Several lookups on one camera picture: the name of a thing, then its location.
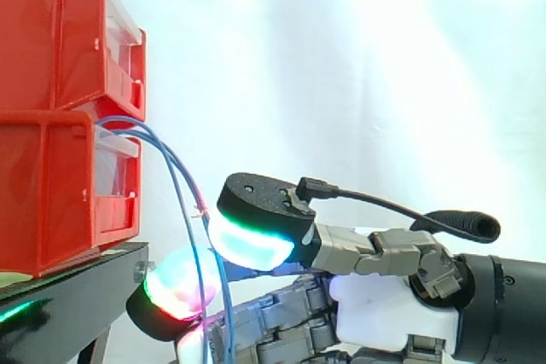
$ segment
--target green light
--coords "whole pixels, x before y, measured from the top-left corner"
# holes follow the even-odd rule
[[[7,319],[12,318],[14,315],[17,315],[18,313],[20,313],[21,311],[23,311],[24,309],[26,309],[27,307],[30,307],[32,304],[35,304],[35,303],[36,302],[34,301],[26,302],[26,303],[20,304],[19,306],[15,306],[8,311],[4,311],[3,313],[0,314],[0,323],[4,323]]]
[[[205,305],[218,293],[220,277],[211,251],[198,248],[203,274]],[[191,248],[174,251],[144,281],[144,291],[150,301],[177,320],[188,320],[201,312],[199,279]]]
[[[270,271],[290,256],[293,243],[231,222],[221,214],[211,217],[209,239],[225,259],[249,269]]]

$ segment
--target black cable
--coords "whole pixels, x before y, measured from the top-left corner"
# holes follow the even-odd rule
[[[438,211],[423,215],[386,199],[361,192],[340,189],[325,181],[312,178],[301,178],[296,194],[301,200],[347,198],[360,200],[371,205],[380,206],[416,220],[410,230],[426,230],[432,234],[446,232],[456,237],[478,243],[492,243],[498,239],[500,224],[493,217],[480,212]]]
[[[456,226],[454,225],[447,225],[443,222],[440,222],[436,218],[432,218],[427,215],[423,215],[419,212],[413,211],[410,208],[406,208],[404,206],[395,204],[393,202],[390,202],[385,199],[377,198],[372,195],[363,194],[360,192],[353,192],[353,191],[345,191],[343,189],[340,189],[338,192],[338,197],[340,198],[348,198],[348,199],[355,199],[355,200],[361,200],[363,202],[367,202],[372,205],[377,205],[382,208],[386,208],[389,211],[395,211],[401,215],[404,215],[405,217],[410,217],[412,219],[415,219],[417,222],[419,222],[419,225],[412,225],[412,228],[410,230],[416,231],[416,230],[426,230],[430,233],[437,233],[440,232],[446,232],[447,234],[452,234],[454,236],[457,236],[462,239],[466,240],[472,240],[474,242],[479,243],[492,243],[498,238],[497,233],[493,233],[491,231],[488,231],[486,229],[483,230],[472,230],[472,229],[465,229],[464,225],[461,223],[458,223]],[[459,212],[458,219],[461,221],[466,221],[466,218],[464,217],[466,213],[465,212]]]

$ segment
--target blue cable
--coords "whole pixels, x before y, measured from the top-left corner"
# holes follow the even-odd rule
[[[161,153],[163,154],[163,157],[165,158],[167,168],[169,169],[169,172],[171,174],[172,183],[174,184],[174,188],[175,188],[175,191],[177,193],[178,204],[180,204],[180,210],[182,211],[184,223],[186,224],[186,230],[188,231],[189,243],[191,244],[191,249],[192,249],[192,252],[194,254],[195,267],[197,269],[197,277],[198,277],[198,281],[199,281],[201,315],[203,317],[203,319],[202,319],[202,323],[203,323],[203,350],[202,350],[202,354],[203,354],[203,363],[206,363],[208,361],[208,342],[206,341],[207,340],[207,337],[206,337],[206,325],[207,325],[207,323],[206,323],[206,306],[205,306],[205,284],[203,282],[203,272],[201,270],[201,265],[200,265],[200,261],[199,261],[199,254],[197,252],[197,245],[195,244],[194,233],[193,233],[192,228],[191,228],[191,221],[189,220],[188,212],[186,211],[186,205],[185,205],[184,200],[183,200],[182,190],[180,189],[180,185],[178,184],[177,176],[175,174],[174,168],[172,167],[172,162],[170,160],[169,153],[166,151],[166,148],[163,145],[163,142],[159,139],[159,137],[157,135],[155,135],[155,133],[152,131],[152,129],[150,127],[148,127],[145,123],[143,123],[142,121],[138,121],[137,119],[116,115],[116,116],[112,116],[112,117],[103,118],[103,119],[97,121],[96,124],[100,125],[100,126],[103,126],[106,123],[110,123],[110,122],[114,122],[114,121],[133,124],[133,125],[139,126],[139,127],[143,128],[144,130],[146,130],[150,134],[150,137],[152,137],[155,140],[155,142],[157,143],[157,148],[161,151]]]
[[[116,135],[134,136],[136,138],[139,138],[157,147],[155,140],[149,134],[146,134],[138,130],[114,130],[113,133]],[[183,175],[184,180],[189,186],[189,190],[191,191],[191,193],[193,194],[195,198],[195,202],[199,204],[200,191],[197,188],[197,184],[195,183],[194,178],[189,173],[188,168],[184,166],[180,158],[167,144],[163,143],[163,146],[165,147],[167,153],[169,154],[170,160],[172,161],[172,163]],[[204,213],[201,219],[203,222],[203,226],[208,234],[208,224],[210,221],[210,216],[208,215],[208,213]],[[216,251],[214,251],[213,253],[214,253],[214,257],[216,258],[216,264],[218,266],[220,281],[222,283],[222,297],[224,301],[224,309],[226,314],[226,327],[228,329],[226,334],[226,343],[224,345],[224,357],[228,359],[226,360],[226,362],[235,363],[235,346],[234,346],[235,326],[234,326],[234,320],[233,320],[233,303],[231,300],[231,293],[229,291],[229,284],[228,284],[228,275],[225,270],[224,260],[222,259],[222,257]]]

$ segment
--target cable connector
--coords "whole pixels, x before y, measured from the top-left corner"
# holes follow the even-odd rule
[[[299,180],[296,195],[309,203],[311,199],[334,199],[340,195],[340,187],[318,179],[303,177]]]

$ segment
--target transparent drawer front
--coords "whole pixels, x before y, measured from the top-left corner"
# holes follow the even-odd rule
[[[112,59],[132,76],[131,46],[142,44],[142,33],[120,0],[106,0],[106,15],[107,48]]]
[[[95,195],[130,197],[128,162],[138,158],[139,146],[97,126],[95,131]]]

